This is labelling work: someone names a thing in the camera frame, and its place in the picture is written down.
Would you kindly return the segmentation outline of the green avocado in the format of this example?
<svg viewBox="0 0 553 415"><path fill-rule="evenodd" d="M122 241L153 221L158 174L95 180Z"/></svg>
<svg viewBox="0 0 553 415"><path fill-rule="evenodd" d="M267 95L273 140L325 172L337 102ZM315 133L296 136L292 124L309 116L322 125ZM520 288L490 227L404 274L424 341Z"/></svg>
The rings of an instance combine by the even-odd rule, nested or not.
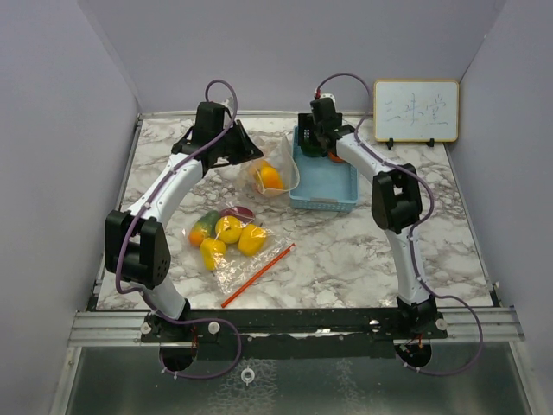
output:
<svg viewBox="0 0 553 415"><path fill-rule="evenodd" d="M323 157L327 152L318 146L304 145L301 147L302 154L308 157Z"/></svg>

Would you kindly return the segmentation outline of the yellow orange fruit front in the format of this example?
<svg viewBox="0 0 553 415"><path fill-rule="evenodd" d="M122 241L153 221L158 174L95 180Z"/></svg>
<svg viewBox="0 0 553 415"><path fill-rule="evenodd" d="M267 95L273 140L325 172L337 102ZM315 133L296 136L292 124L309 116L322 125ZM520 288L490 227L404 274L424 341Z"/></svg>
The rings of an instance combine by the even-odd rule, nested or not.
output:
<svg viewBox="0 0 553 415"><path fill-rule="evenodd" d="M248 168L248 174L258 182L263 182L263 169L271 168L271 165L264 159L257 160L251 163L251 166Z"/></svg>

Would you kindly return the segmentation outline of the clear bag white zipper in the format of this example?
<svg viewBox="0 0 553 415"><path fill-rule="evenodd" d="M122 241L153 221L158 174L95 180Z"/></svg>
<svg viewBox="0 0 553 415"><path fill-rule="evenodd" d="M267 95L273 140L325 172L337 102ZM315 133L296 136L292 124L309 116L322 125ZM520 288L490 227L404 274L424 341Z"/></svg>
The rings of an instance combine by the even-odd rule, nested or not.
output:
<svg viewBox="0 0 553 415"><path fill-rule="evenodd" d="M293 159L291 138L290 133L274 139L256 137L254 144L264 154L241 165L234 182L236 187L264 198L278 197L295 189L300 184L300 173Z"/></svg>

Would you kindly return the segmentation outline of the blue perforated plastic basket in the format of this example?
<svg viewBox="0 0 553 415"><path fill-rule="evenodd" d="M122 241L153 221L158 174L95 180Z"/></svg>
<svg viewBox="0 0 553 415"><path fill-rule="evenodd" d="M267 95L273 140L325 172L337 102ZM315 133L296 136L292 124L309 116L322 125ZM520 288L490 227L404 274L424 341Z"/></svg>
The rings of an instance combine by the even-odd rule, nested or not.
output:
<svg viewBox="0 0 553 415"><path fill-rule="evenodd" d="M335 163L327 157L305 156L294 129L292 159L299 183L289 191L292 208L349 213L359 200L358 171L348 163Z"/></svg>

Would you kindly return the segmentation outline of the red zipper clear bag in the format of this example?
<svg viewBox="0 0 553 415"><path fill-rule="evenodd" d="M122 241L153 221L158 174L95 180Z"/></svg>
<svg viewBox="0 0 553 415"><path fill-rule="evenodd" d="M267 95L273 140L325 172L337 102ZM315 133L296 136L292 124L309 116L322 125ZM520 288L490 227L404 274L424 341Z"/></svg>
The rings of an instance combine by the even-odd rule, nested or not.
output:
<svg viewBox="0 0 553 415"><path fill-rule="evenodd" d="M221 209L230 206L238 205L227 204L224 207L212 210L220 211ZM260 220L258 220L255 215L255 220L250 224L262 227L268 232L268 237L263 248L254 256L245 256L239 251L238 242L231 245L226 244L224 261L216 270L209 271L204 266L204 262L200 254L200 247L192 246L188 241L188 233L194 223L190 227L182 230L182 236L184 241L188 243L189 246L199 252L200 265L203 266L205 271L213 275L217 285L225 295L224 301L220 303L220 307L222 309L225 309L231 305L250 286L254 285L265 273L275 266L278 261L284 259L296 248L296 244L293 243L289 237L269 229Z"/></svg>

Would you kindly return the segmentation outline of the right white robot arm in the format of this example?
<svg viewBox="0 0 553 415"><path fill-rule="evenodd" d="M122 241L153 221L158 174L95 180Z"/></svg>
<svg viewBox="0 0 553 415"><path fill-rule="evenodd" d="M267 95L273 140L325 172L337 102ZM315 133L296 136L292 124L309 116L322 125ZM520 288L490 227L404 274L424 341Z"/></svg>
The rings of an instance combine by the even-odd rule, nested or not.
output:
<svg viewBox="0 0 553 415"><path fill-rule="evenodd" d="M359 130L343 122L330 98L310 102L298 115L298 141L311 155L336 156L372 182L372 218L385 232L397 272L398 331L416 338L437 313L435 299L423 286L423 261L415 226L423 211L416 169L396 165L361 141Z"/></svg>

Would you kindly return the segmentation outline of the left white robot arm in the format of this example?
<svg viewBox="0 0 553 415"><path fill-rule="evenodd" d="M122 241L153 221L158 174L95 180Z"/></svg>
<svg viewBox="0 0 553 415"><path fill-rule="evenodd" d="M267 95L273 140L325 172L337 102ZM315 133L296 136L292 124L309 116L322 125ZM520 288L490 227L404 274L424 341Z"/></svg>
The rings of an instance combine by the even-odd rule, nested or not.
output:
<svg viewBox="0 0 553 415"><path fill-rule="evenodd" d="M171 254L165 228L185 195L208 170L257 160L263 152L222 104L199 103L194 124L177 141L162 173L133 205L105 219L105 268L116 283L142 294L163 317L161 331L178 342L190 333L189 308L168 278Z"/></svg>

